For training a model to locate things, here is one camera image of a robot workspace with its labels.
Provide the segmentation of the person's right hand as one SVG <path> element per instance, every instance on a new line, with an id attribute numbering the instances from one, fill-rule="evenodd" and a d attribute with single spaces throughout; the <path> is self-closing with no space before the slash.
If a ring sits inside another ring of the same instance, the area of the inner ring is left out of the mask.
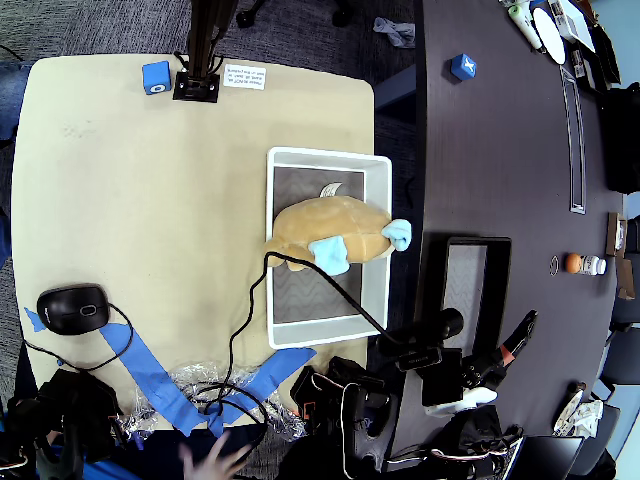
<path id="1" fill-rule="evenodd" d="M 229 437 L 229 433 L 224 433 L 218 438 L 207 456 L 199 463 L 194 462 L 191 449 L 187 445 L 181 444 L 178 452 L 183 464 L 183 479 L 233 479 L 234 475 L 244 467 L 244 457 L 250 452 L 251 445 L 247 444 L 228 455 L 223 455 L 222 450 Z"/>

